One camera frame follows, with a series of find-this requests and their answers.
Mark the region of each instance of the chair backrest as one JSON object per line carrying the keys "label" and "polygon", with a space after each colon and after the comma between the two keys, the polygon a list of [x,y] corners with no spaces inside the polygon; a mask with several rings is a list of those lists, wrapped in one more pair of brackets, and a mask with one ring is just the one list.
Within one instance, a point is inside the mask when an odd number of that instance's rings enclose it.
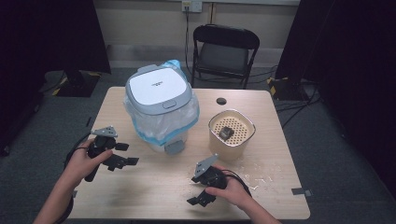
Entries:
{"label": "chair backrest", "polygon": [[207,24],[194,30],[194,45],[197,41],[240,49],[255,49],[260,45],[260,39],[251,31],[236,27]]}

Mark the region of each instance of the gray wall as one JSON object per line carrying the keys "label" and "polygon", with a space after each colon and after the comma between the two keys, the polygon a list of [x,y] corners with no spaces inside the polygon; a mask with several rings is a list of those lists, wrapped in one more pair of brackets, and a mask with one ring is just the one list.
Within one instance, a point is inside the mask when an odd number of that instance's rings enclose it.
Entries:
{"label": "gray wall", "polygon": [[[186,15],[181,12],[180,2],[102,0],[94,3],[107,45],[184,51]],[[273,63],[276,63],[296,10],[297,6],[203,2],[203,12],[189,16],[190,46],[194,28],[209,23],[212,18],[213,23],[243,27],[256,33],[261,40],[258,59],[264,57],[262,61],[275,60]]]}

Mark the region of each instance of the gray carpet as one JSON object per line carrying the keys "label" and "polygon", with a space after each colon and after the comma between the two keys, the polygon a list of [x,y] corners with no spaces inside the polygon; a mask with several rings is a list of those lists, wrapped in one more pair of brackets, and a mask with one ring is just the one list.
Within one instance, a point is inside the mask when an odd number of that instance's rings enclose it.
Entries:
{"label": "gray carpet", "polygon": [[[10,155],[0,158],[0,223],[34,220],[63,170],[65,155],[91,130],[107,89],[124,86],[135,71],[112,69],[112,75],[100,78],[90,98],[54,97],[50,91],[46,92],[39,111],[10,145]],[[62,72],[48,73],[43,90],[54,85],[61,75]],[[268,90],[264,80],[272,75],[271,68],[255,68],[252,75],[258,76],[250,79],[248,89]],[[212,79],[197,80],[195,88],[240,89],[241,86],[230,79]],[[308,94],[313,89],[313,85],[306,86]],[[301,103],[275,101],[275,104],[282,110]],[[296,111],[279,111],[281,124]],[[311,211],[308,220],[282,220],[284,223],[396,223],[395,201],[372,167],[342,137],[337,118],[321,101],[293,117],[284,127],[284,133],[301,183],[314,194],[307,197]],[[67,223],[198,222],[68,220]]]}

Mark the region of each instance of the wrist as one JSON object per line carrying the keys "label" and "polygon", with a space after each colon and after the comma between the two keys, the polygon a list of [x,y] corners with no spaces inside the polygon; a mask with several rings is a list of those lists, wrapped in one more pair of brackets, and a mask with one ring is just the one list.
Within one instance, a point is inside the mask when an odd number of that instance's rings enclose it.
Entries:
{"label": "wrist", "polygon": [[254,206],[257,202],[250,196],[246,197],[240,204],[237,205],[239,209],[246,212],[251,209],[251,206]]}
{"label": "wrist", "polygon": [[81,180],[76,180],[75,178],[72,178],[66,173],[63,173],[56,182],[55,187],[63,189],[64,191],[72,192],[79,185],[80,182]]}

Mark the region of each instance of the wooden tabletop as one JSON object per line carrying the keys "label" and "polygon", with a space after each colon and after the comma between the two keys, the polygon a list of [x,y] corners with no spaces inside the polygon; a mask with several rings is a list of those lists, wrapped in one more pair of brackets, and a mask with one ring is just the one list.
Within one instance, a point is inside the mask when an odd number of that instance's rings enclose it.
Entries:
{"label": "wooden tabletop", "polygon": [[[304,195],[293,195],[301,187],[285,136],[267,91],[193,89],[201,114],[188,130],[183,151],[175,156],[155,152],[134,131],[123,106],[125,89],[113,87],[93,125],[93,130],[113,125],[119,143],[129,144],[122,157],[140,158],[136,166],[108,171],[101,165],[91,183],[76,188],[69,218],[236,220],[248,216],[236,206],[217,198],[206,207],[186,201],[205,188],[191,181],[195,164],[211,156],[208,149],[208,122],[219,112],[236,109],[256,126],[243,156],[237,161],[216,161],[238,173],[250,187],[256,201],[278,219],[307,219],[310,211]],[[216,100],[223,97],[226,105]]]}

